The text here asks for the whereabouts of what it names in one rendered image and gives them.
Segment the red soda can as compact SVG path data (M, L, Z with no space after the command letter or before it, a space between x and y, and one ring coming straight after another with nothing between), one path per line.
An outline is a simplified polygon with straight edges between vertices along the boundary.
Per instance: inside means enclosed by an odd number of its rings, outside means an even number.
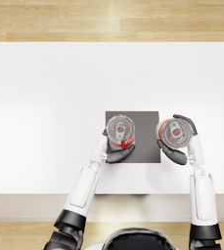
M159 122L156 133L157 139L171 148L185 147L193 137L191 125L181 118L170 118Z
M106 130L113 151L123 150L135 144L135 125L126 115L112 117Z

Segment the dark grey square mat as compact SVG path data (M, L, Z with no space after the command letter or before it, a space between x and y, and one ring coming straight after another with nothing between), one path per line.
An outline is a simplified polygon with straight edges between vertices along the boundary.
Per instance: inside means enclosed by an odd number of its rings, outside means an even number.
M157 111L107 111L106 121L115 115L126 115L135 125L135 149L121 163L160 163L157 145Z

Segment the dark round robot body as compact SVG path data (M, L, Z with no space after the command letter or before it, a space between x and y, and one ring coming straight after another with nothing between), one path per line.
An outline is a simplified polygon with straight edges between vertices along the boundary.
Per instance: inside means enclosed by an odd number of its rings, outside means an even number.
M179 250L167 235L157 229L134 227L119 229L106 241L84 250Z

